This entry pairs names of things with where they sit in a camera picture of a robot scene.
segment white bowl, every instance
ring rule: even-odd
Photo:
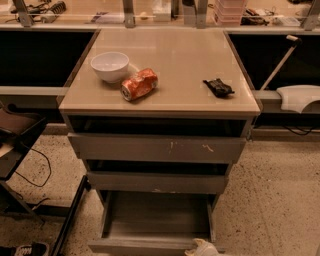
[[[129,57],[121,52],[105,52],[91,60],[91,67],[97,76],[108,82],[116,83],[128,74]]]

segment drawer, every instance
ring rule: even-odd
[[[95,253],[184,255],[194,238],[213,241],[207,195],[108,192],[101,237],[89,241]]]
[[[231,165],[200,163],[87,161],[97,190],[221,194]]]
[[[244,138],[70,133],[81,159],[236,163]]]

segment red can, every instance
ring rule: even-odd
[[[158,76],[151,68],[146,68],[122,82],[121,94],[127,101],[132,101],[148,94],[157,85]]]

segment beige countertop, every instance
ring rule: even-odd
[[[151,68],[158,87],[149,95],[127,102],[120,83],[107,84],[90,66],[107,51],[130,58],[129,71]],[[220,78],[235,94],[216,98],[203,80]],[[68,113],[173,113],[252,116],[259,107],[237,64],[222,29],[108,28],[102,29],[60,105]]]

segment speckled floor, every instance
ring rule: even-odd
[[[221,195],[213,219],[217,245],[230,255],[315,256],[320,244],[320,136],[255,136],[248,142]],[[13,175],[9,186],[32,203],[69,205],[85,169],[65,135],[42,135],[34,149],[48,156],[52,175],[43,188]],[[45,160],[30,152],[19,170],[37,184],[48,175]],[[86,191],[64,244],[65,256],[100,256],[87,241],[99,237],[102,205]],[[0,217],[0,245],[54,241],[61,222]]]

